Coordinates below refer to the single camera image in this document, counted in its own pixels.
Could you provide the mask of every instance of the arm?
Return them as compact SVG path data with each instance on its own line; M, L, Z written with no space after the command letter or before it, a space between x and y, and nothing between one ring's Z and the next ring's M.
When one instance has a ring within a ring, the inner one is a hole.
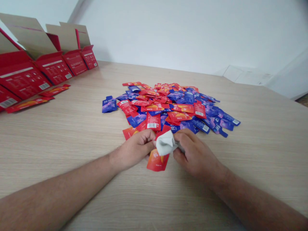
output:
M190 130L174 138L185 150L176 149L175 160L213 190L248 230L308 230L306 217L232 173Z
M154 140L144 130L106 156L2 198L0 230L60 229L115 175L150 153Z

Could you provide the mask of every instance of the hairy forearm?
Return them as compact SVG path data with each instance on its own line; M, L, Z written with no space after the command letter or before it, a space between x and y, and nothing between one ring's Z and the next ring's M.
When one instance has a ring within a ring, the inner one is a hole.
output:
M57 230L119 171L109 154L6 196L0 200L0 230Z
M248 230L308 230L308 219L225 168L224 181L212 190Z

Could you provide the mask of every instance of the wooden table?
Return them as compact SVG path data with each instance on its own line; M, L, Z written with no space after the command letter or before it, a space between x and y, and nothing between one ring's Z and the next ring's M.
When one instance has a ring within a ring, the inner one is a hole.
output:
M99 62L74 77L56 99L17 114L0 113L0 197L105 155L128 128L121 110L102 114L102 100L141 81L192 85L242 124L228 138L197 135L235 173L308 215L308 108L265 87L205 74ZM235 215L171 157L166 171L146 160L113 179L67 230L239 230Z

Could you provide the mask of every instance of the white cloth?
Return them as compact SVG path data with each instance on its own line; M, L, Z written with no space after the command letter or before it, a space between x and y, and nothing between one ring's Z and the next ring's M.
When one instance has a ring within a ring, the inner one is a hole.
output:
M171 131L168 131L157 138L156 148L160 156L165 156L169 153L173 153L176 148L181 149L181 151L185 153L180 143L174 140L173 133Z

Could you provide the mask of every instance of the pile of packets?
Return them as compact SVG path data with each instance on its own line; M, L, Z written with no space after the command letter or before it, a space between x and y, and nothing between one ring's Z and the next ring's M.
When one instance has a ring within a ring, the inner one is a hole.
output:
M68 85L68 84L64 84L62 87L60 87L60 86L55 87L51 90L40 93L39 96L42 96L40 98L36 98L36 99L30 100L30 101L25 102L25 103L21 103L21 104L17 104L17 105L14 105L14 106L7 107L5 110L6 110L7 113L13 113L13 112L17 112L17 111L26 109L28 107L32 107L34 105L38 105L38 104L41 104L41 103L48 102L49 100L54 99L54 97L53 97L54 95L57 95L57 94L65 91L65 90L67 90L69 87L70 87L70 85Z
M171 130L176 133L188 128L193 133L212 130L227 137L222 128L233 131L241 122L215 106L219 100L202 94L197 87L180 86L177 83L156 84L154 88L141 82L127 82L125 94L117 98L107 96L103 101L103 113L116 111L125 113L130 128L123 130L125 139L145 129L152 129L156 138ZM147 168L164 171L169 155L159 156L157 149L150 153Z

